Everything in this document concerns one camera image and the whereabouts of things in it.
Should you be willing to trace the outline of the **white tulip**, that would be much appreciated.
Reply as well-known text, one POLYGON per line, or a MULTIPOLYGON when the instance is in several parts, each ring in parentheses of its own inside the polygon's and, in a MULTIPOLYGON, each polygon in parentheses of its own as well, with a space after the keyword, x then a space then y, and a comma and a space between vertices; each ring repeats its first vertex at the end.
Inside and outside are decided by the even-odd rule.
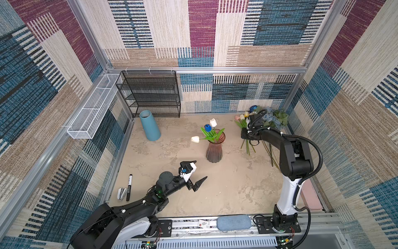
POLYGON ((213 118, 209 121, 210 127, 211 127, 211 135, 213 138, 214 142, 219 142, 219 139, 221 138, 223 132, 224 132, 224 128, 221 130, 216 130, 217 127, 217 121, 213 118))
POLYGON ((207 140, 207 141, 210 141, 212 143, 215 142, 215 138, 213 138, 213 137, 200 138, 199 136, 194 136, 194 137, 191 138, 191 142, 193 142, 193 143, 200 143, 202 140, 207 140))

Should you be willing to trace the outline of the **red glass vase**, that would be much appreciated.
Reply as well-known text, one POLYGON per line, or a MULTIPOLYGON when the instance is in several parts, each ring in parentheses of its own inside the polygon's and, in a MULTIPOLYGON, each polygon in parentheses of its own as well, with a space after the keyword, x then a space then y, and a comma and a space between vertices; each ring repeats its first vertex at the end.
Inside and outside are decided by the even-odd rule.
POLYGON ((215 131, 217 132, 215 136, 216 139, 214 142, 209 141, 209 145, 206 150, 206 159, 212 163, 218 163, 222 159, 222 143, 226 139, 224 129, 216 129, 215 131))

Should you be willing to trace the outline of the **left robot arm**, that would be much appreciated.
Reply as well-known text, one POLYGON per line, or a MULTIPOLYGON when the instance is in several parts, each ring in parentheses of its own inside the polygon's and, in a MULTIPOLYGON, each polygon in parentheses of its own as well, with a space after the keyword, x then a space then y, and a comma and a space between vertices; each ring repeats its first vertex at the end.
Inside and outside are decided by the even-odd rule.
POLYGON ((169 196, 186 187, 196 192, 207 177, 196 183, 190 179, 196 171, 196 161, 182 161, 178 175, 165 171, 159 175, 142 199, 121 206, 100 205, 77 229, 69 241, 75 249, 111 249, 114 245, 145 233, 153 235, 158 218, 169 203, 169 196))

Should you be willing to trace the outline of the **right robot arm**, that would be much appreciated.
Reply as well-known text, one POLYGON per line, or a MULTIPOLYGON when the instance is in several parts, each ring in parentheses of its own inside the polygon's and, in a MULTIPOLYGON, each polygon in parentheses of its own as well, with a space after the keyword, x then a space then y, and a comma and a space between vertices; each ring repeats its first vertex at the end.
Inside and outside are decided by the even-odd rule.
POLYGON ((306 206, 299 208, 297 200, 303 184, 320 171, 323 155, 310 139, 285 134, 276 127, 265 124, 265 115, 267 110, 240 115, 238 123, 241 138, 248 143, 267 142, 279 150, 279 170, 284 176, 281 197, 274 207, 272 217, 263 222, 263 226, 270 223, 275 233, 289 232, 298 225, 299 212, 306 210, 308 218, 311 217, 310 209, 306 206))

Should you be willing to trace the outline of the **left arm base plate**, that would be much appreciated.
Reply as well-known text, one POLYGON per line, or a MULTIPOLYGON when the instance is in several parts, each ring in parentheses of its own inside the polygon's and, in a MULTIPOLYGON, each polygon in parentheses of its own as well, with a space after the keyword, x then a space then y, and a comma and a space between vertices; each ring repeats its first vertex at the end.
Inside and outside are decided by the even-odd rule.
POLYGON ((158 220, 157 222, 151 222, 148 230, 141 235, 136 235, 132 238, 156 238, 159 234, 160 237, 171 237, 173 227, 172 220, 158 220))

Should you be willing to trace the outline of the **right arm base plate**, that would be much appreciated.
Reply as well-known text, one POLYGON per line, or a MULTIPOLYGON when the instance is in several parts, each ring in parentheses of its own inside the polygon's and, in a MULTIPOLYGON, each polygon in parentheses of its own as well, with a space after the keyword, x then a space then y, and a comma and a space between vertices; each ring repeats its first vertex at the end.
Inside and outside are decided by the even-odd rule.
POLYGON ((297 218, 285 221, 271 216, 255 215, 253 222, 259 234, 300 233, 302 231, 297 218))

